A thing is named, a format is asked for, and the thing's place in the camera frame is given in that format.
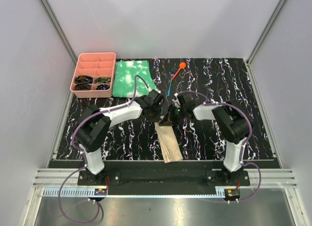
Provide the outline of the green white tie-dye cloth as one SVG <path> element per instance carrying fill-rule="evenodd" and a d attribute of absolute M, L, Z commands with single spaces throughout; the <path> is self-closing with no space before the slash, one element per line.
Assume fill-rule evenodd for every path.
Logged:
<path fill-rule="evenodd" d="M 115 70 L 113 97 L 132 98 L 135 89 L 135 79 L 135 97 L 148 95 L 148 87 L 151 90 L 158 90 L 152 80 L 147 60 L 119 61 Z"/>

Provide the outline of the teal plastic utensil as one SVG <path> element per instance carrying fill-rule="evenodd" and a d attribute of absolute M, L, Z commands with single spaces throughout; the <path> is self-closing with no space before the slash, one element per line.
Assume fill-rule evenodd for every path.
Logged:
<path fill-rule="evenodd" d="M 170 83 L 169 83 L 169 87 L 168 87 L 168 91 L 167 91 L 167 95 L 166 95 L 167 97 L 169 97 L 170 93 L 171 93 L 172 81 L 173 81 L 173 77 L 171 78 Z"/>

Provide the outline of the pink compartment tray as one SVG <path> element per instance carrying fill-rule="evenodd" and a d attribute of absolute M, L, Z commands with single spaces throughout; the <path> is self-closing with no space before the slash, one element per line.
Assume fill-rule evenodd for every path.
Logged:
<path fill-rule="evenodd" d="M 104 53 L 82 53 L 78 57 L 74 75 L 72 78 L 70 90 L 78 98 L 108 98 L 112 96 L 113 82 L 115 78 L 116 54 L 114 52 Z M 78 75 L 88 75 L 93 77 L 91 90 L 75 91 L 75 77 Z M 100 76 L 111 78 L 108 90 L 96 90 L 95 79 Z"/>

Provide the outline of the yellow green coiled band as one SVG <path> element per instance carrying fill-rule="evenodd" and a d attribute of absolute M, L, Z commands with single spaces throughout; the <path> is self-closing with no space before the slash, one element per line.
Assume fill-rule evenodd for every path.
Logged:
<path fill-rule="evenodd" d="M 111 78 L 106 77 L 106 76 L 100 76 L 95 79 L 96 84 L 109 84 L 110 82 L 111 82 Z"/>

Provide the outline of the blue coiled band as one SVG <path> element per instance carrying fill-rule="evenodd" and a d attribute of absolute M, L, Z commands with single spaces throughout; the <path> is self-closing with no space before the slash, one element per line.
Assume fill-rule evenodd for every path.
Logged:
<path fill-rule="evenodd" d="M 105 91 L 105 90 L 108 90 L 109 88 L 110 88 L 109 85 L 99 84 L 99 85 L 97 85 L 96 90 L 103 90 L 103 91 Z"/>

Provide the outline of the orange plastic spoon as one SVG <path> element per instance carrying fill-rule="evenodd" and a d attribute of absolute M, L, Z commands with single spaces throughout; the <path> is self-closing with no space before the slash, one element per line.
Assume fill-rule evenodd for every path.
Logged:
<path fill-rule="evenodd" d="M 185 63 L 185 62 L 181 62 L 181 63 L 179 64 L 179 69 L 178 69 L 178 70 L 175 72 L 175 74 L 172 76 L 172 79 L 174 79 L 182 69 L 185 69 L 185 67 L 186 67 L 186 63 Z"/>

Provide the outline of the aluminium front frame rail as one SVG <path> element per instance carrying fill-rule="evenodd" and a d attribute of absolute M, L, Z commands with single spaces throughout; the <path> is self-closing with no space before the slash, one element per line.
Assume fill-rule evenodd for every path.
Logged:
<path fill-rule="evenodd" d="M 33 186 L 44 188 L 47 196 L 90 196 L 126 198 L 223 198 L 231 189 L 296 188 L 293 173 L 289 169 L 246 169 L 250 186 L 208 186 L 195 182 L 127 183 L 121 186 L 104 184 L 100 186 L 78 185 L 80 171 L 73 169 L 39 169 Z"/>

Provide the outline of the dark coiled band bottom-left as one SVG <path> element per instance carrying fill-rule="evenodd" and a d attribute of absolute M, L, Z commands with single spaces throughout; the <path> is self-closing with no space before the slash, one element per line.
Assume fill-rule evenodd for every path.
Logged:
<path fill-rule="evenodd" d="M 91 88 L 92 88 L 91 84 L 79 83 L 75 85 L 74 90 L 75 91 L 89 91 L 91 90 Z"/>

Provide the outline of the dark coiled band top-left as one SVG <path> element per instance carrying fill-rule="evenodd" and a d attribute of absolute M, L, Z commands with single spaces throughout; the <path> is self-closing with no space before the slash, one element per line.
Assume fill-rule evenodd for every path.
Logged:
<path fill-rule="evenodd" d="M 92 84 L 93 77 L 88 75 L 78 75 L 75 77 L 75 84 Z"/>

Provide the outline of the black marble pattern mat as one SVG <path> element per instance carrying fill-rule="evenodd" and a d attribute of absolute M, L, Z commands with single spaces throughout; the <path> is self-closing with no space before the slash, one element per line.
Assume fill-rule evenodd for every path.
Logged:
<path fill-rule="evenodd" d="M 187 67 L 172 81 L 167 97 L 170 73 L 178 69 L 177 58 L 150 59 L 150 73 L 156 87 L 167 98 L 162 107 L 165 113 L 176 92 L 195 91 L 198 103 L 235 100 L 253 120 L 253 135 L 245 151 L 246 160 L 271 160 L 274 158 L 268 133 L 245 63 L 241 58 L 186 58 Z M 185 160 L 222 160 L 226 142 L 214 121 L 183 120 L 174 128 L 180 151 Z M 120 123 L 107 133 L 102 145 L 105 160 L 160 160 L 161 149 L 154 124 L 145 120 Z"/>

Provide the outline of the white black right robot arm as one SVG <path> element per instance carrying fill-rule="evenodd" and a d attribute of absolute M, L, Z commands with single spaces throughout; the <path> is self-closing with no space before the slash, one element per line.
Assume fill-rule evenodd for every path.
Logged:
<path fill-rule="evenodd" d="M 220 171 L 209 174 L 209 184 L 234 185 L 243 176 L 243 152 L 252 135 L 252 120 L 233 101 L 225 103 L 203 102 L 197 105 L 189 94 L 176 93 L 167 113 L 159 122 L 163 126 L 178 125 L 180 120 L 215 121 L 226 140 L 226 154 Z"/>

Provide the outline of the beige cloth napkin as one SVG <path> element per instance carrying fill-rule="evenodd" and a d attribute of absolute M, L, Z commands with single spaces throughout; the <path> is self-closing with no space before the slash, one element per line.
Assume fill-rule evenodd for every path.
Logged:
<path fill-rule="evenodd" d="M 183 160 L 173 128 L 171 126 L 160 126 L 156 122 L 155 130 L 158 135 L 164 163 L 167 164 Z"/>

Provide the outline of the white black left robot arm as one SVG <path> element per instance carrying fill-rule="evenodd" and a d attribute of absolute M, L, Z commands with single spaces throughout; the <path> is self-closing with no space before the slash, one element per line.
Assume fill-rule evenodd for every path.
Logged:
<path fill-rule="evenodd" d="M 74 130 L 71 144 L 82 154 L 86 174 L 94 185 L 100 185 L 105 180 L 101 146 L 109 129 L 141 117 L 158 122 L 163 103 L 164 96 L 151 90 L 147 95 L 134 97 L 117 106 L 102 109 L 94 105 L 87 107 Z"/>

